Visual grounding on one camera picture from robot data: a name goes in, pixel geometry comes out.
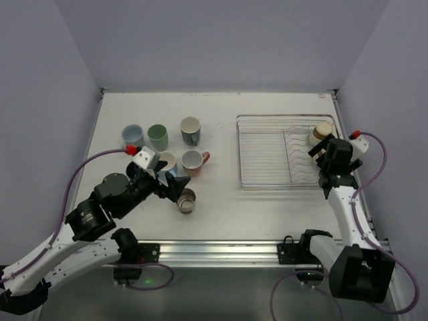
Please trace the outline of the light blue mug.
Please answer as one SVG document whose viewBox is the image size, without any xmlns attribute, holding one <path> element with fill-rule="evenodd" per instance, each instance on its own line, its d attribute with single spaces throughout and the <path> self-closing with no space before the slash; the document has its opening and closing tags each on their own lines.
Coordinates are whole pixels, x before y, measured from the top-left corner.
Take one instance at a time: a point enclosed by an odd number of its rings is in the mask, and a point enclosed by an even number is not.
<svg viewBox="0 0 428 321">
<path fill-rule="evenodd" d="M 165 178 L 166 173 L 172 174 L 172 176 L 176 177 L 178 173 L 177 169 L 177 159 L 174 154 L 163 151 L 160 152 L 160 160 L 165 161 L 167 163 L 158 173 L 159 177 Z"/>
</svg>

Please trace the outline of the cream cup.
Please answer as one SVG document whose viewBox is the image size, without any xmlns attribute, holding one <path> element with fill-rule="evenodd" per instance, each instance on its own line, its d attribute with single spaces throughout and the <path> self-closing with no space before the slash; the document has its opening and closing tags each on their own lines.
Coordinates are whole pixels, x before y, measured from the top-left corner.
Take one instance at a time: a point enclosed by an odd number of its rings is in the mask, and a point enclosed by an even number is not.
<svg viewBox="0 0 428 321">
<path fill-rule="evenodd" d="M 319 122 L 310 131 L 308 140 L 311 146 L 316 146 L 319 142 L 324 140 L 328 135 L 332 134 L 333 127 L 329 122 Z"/>
<path fill-rule="evenodd" d="M 324 161 L 324 154 L 325 154 L 325 150 L 322 149 L 320 152 L 318 152 L 314 157 L 313 157 L 313 161 L 314 164 L 316 166 L 319 166 L 320 164 L 322 164 L 322 162 Z"/>
<path fill-rule="evenodd" d="M 195 210 L 196 195 L 193 190 L 185 188 L 176 204 L 182 214 L 191 214 Z"/>
</svg>

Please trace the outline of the pink mug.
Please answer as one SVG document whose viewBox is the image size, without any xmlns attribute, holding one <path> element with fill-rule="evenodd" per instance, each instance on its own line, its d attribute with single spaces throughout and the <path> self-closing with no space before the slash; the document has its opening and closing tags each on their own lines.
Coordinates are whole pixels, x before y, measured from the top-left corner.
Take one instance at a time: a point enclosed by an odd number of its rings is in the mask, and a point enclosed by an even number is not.
<svg viewBox="0 0 428 321">
<path fill-rule="evenodd" d="M 188 150 L 181 157 L 181 165 L 188 176 L 197 177 L 210 156 L 209 152 L 200 153 L 197 150 Z"/>
</svg>

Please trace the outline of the dark blue mug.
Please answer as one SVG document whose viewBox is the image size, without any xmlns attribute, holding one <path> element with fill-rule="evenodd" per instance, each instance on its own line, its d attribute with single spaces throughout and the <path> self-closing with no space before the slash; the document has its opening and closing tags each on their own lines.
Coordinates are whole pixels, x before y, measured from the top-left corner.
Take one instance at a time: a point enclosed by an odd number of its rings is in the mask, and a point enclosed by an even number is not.
<svg viewBox="0 0 428 321">
<path fill-rule="evenodd" d="M 126 168 L 126 175 L 130 180 L 137 178 L 141 174 L 141 168 L 135 163 L 129 163 Z"/>
</svg>

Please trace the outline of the sage green cup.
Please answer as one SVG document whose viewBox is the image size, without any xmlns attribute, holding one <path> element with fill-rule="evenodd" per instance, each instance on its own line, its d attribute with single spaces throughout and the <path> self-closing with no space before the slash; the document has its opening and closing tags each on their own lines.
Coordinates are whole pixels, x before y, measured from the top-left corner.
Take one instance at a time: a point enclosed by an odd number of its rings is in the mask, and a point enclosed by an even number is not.
<svg viewBox="0 0 428 321">
<path fill-rule="evenodd" d="M 162 124 L 154 124 L 148 129 L 148 138 L 152 146 L 160 152 L 168 148 L 169 138 L 167 128 Z"/>
</svg>

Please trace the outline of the pale blue footed cup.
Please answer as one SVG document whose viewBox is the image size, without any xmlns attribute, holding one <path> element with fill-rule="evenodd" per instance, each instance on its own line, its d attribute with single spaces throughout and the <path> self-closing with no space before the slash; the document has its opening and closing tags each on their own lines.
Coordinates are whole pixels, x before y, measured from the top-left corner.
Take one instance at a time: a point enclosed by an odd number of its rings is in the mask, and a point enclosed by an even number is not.
<svg viewBox="0 0 428 321">
<path fill-rule="evenodd" d="M 135 147 L 144 146 L 144 132 L 143 129 L 137 124 L 130 124 L 122 129 L 121 132 L 122 147 L 128 145 Z"/>
</svg>

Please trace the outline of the teal grey mug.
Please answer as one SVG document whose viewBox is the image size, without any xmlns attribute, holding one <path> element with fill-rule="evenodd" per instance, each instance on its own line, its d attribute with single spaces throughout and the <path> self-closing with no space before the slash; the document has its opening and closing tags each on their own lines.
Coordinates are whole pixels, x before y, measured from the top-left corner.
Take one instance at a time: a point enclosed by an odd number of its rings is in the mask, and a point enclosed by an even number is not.
<svg viewBox="0 0 428 321">
<path fill-rule="evenodd" d="M 201 135 L 201 124 L 197 118 L 189 116 L 182 119 L 180 129 L 182 139 L 187 145 L 198 145 Z"/>
</svg>

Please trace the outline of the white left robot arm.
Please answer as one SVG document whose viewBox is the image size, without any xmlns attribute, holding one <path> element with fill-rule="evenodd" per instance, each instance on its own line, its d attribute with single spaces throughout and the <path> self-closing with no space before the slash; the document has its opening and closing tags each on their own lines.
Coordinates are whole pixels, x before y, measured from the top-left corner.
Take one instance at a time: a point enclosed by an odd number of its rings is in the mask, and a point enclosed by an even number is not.
<svg viewBox="0 0 428 321">
<path fill-rule="evenodd" d="M 117 228 L 122 219 L 150 195 L 176 202 L 190 177 L 166 174 L 166 183 L 156 173 L 130 163 L 126 175 L 112 173 L 94 187 L 62 223 L 54 241 L 39 245 L 45 254 L 31 252 L 1 269 L 1 311 L 27 314 L 42 306 L 54 288 L 104 264 L 136 264 L 139 245 L 129 228 Z"/>
</svg>

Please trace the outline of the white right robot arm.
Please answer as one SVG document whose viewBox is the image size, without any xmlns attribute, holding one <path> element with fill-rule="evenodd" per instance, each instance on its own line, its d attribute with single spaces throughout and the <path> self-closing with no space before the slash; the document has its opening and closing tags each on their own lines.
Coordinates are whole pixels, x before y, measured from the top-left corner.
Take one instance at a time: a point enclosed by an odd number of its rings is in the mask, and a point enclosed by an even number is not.
<svg viewBox="0 0 428 321">
<path fill-rule="evenodd" d="M 335 214 L 342 245 L 328 232 L 307 230 L 306 247 L 327 270 L 330 293 L 335 298 L 380 304 L 395 263 L 380 250 L 361 200 L 355 195 L 358 183 L 352 173 L 362 163 L 353 153 L 349 141 L 332 134 L 309 151 L 320 169 L 318 184 Z"/>
</svg>

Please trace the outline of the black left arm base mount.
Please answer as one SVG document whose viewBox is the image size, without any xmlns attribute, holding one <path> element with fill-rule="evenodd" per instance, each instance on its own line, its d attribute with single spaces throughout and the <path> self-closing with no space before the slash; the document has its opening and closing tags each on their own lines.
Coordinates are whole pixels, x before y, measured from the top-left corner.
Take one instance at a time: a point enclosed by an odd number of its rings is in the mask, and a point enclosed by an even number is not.
<svg viewBox="0 0 428 321">
<path fill-rule="evenodd" d="M 131 286 L 142 275 L 141 267 L 124 267 L 157 263 L 160 255 L 159 243 L 140 243 L 130 229 L 117 229 L 111 236 L 119 246 L 119 260 L 113 263 L 113 278 L 119 284 Z"/>
</svg>

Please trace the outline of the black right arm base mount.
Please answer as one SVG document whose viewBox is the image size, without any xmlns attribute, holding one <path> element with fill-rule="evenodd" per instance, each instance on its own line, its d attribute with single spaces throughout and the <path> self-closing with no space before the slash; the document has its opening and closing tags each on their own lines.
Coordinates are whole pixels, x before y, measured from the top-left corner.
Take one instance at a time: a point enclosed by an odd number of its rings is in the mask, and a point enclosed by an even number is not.
<svg viewBox="0 0 428 321">
<path fill-rule="evenodd" d="M 321 241 L 327 241 L 328 245 L 330 243 L 336 245 L 329 232 L 315 229 L 305 230 L 297 243 L 291 235 L 287 235 L 284 237 L 282 243 L 277 244 L 278 263 L 280 265 L 316 265 L 316 268 L 314 270 L 296 268 L 292 273 L 286 274 L 278 279 L 272 288 L 272 292 L 274 292 L 286 278 L 294 276 L 297 277 L 301 284 L 307 286 L 316 286 L 324 279 L 330 279 L 328 271 L 324 269 L 323 263 L 310 251 L 310 244 L 315 243 L 316 237 Z"/>
</svg>

